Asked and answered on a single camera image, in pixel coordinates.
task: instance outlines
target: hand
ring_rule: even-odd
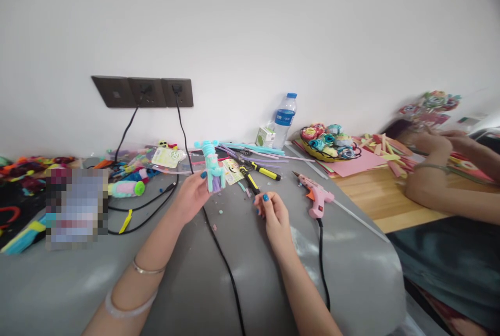
[[[169,212],[176,213],[182,224],[186,225],[193,220],[209,198],[207,172],[195,173],[184,180]]]
[[[436,151],[451,152],[453,146],[451,142],[443,136],[420,133],[415,136],[415,147],[419,151],[431,154]]]
[[[453,149],[460,153],[476,145],[475,140],[468,137],[466,133],[460,130],[447,130],[440,133],[440,135],[448,139],[452,143]]]
[[[267,237],[278,260],[296,254],[288,210],[280,196],[275,192],[258,194],[255,196],[254,204],[257,206],[257,214],[266,219]]]

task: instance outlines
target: wooden table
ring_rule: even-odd
[[[405,197],[404,186],[398,184],[404,180],[395,178],[389,168],[373,169],[333,181],[384,233],[450,216],[420,206]],[[448,184],[457,189],[500,192],[496,186],[478,184],[455,173],[448,175]]]

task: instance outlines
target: bracelet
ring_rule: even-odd
[[[160,268],[159,270],[146,271],[137,265],[137,263],[135,262],[135,257],[134,257],[134,260],[132,261],[132,264],[134,265],[134,270],[136,270],[138,273],[143,273],[145,275],[154,275],[156,273],[161,273],[161,272],[165,271],[165,268],[167,268],[167,266],[164,266],[163,268]]]
[[[437,164],[428,164],[428,163],[419,163],[413,167],[413,171],[419,168],[435,168],[435,169],[441,169],[443,172],[445,172],[447,175],[450,174],[450,170],[448,167],[444,166],[439,166]]]
[[[104,301],[106,311],[115,319],[123,319],[123,318],[133,318],[134,316],[137,316],[139,314],[142,314],[145,312],[148,308],[151,307],[153,304],[153,301],[156,298],[156,294],[158,294],[158,290],[156,290],[155,293],[151,296],[151,298],[142,306],[139,306],[137,309],[134,310],[129,310],[129,311],[122,311],[118,310],[114,305],[113,301],[111,300],[111,293],[113,292],[113,289],[111,289],[108,294],[106,295],[106,300]]]

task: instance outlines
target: electrical outlet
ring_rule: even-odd
[[[108,108],[137,107],[126,77],[92,76],[92,80]]]
[[[161,86],[167,101],[167,107],[176,108],[176,94],[174,89],[179,90],[179,107],[193,107],[193,89],[191,80],[188,78],[162,78]]]
[[[167,106],[159,78],[129,77],[129,84],[136,105],[141,102],[139,108],[162,108]]]

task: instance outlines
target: gray table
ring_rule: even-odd
[[[311,177],[363,220],[375,224],[333,181],[320,178],[304,162],[284,164],[280,182],[254,173],[263,191],[279,192],[288,206],[295,247],[324,298],[319,228],[307,214],[311,201],[305,197],[306,189],[297,185],[292,170]],[[174,179],[173,175],[157,176],[142,197],[114,200],[113,204],[123,208],[141,205]],[[160,202],[135,212],[129,228]],[[235,184],[222,195],[212,196],[206,209],[210,222],[217,225],[217,237],[236,280],[247,335],[296,335],[265,222],[256,216],[252,202]],[[89,250],[48,252],[41,242],[21,255],[2,256],[1,333],[79,335],[166,210],[137,232],[99,236]],[[390,333],[405,317],[402,270],[392,245],[338,206],[328,204],[325,211],[324,269],[335,320],[345,335]],[[110,211],[108,227],[119,230],[125,216]],[[142,335],[240,334],[229,275],[207,228],[199,213],[182,231]]]

